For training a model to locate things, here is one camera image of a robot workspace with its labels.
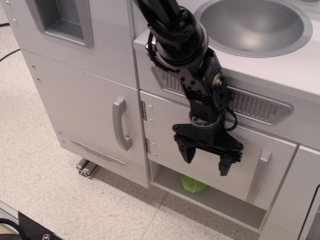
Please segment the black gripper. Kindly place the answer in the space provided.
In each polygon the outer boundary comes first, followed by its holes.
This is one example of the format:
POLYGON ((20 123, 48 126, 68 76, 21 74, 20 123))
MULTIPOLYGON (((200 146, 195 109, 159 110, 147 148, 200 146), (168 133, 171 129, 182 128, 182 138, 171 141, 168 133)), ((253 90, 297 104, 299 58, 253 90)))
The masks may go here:
POLYGON ((227 176, 232 164, 242 159, 243 144, 229 135, 219 122, 207 126, 174 124, 172 130, 178 149, 188 164, 192 162, 196 149, 200 149, 220 156, 220 175, 227 176))

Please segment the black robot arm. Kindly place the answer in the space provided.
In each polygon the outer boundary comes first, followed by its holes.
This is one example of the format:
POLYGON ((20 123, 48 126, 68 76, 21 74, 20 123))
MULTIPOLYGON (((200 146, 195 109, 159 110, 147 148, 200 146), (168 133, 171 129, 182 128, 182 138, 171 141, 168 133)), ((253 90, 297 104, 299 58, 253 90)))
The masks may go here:
POLYGON ((179 80, 190 104, 190 122, 172 128, 183 159, 190 163, 196 149, 218 155, 220 174, 226 176, 244 147, 225 126, 233 92, 209 48, 206 28, 175 0, 138 0, 136 5, 148 23, 150 60, 179 80))

